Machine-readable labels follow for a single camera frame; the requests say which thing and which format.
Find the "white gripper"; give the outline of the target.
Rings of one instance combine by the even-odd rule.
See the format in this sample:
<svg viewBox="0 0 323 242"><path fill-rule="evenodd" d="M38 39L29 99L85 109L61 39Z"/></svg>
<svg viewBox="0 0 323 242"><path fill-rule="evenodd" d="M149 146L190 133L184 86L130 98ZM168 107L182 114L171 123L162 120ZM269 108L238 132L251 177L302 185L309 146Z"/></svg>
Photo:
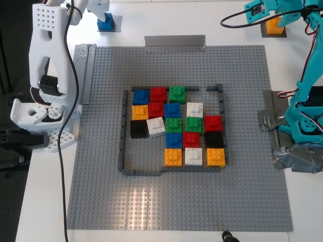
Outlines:
<svg viewBox="0 0 323 242"><path fill-rule="evenodd" d="M95 14L100 21L105 22L105 13L110 9L110 0L89 0L86 8L88 12Z"/></svg>

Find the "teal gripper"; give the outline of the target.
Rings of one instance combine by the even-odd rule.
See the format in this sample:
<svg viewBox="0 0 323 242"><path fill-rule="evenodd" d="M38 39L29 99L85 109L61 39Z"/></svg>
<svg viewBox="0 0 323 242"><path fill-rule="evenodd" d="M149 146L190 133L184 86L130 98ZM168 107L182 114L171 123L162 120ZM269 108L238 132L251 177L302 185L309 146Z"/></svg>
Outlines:
<svg viewBox="0 0 323 242"><path fill-rule="evenodd" d="M285 13L288 11L301 10L303 8L303 1L301 0L277 0L271 3L274 11L274 16L277 17L278 14ZM285 27L290 24L289 15L283 15L278 23L278 27Z"/></svg>

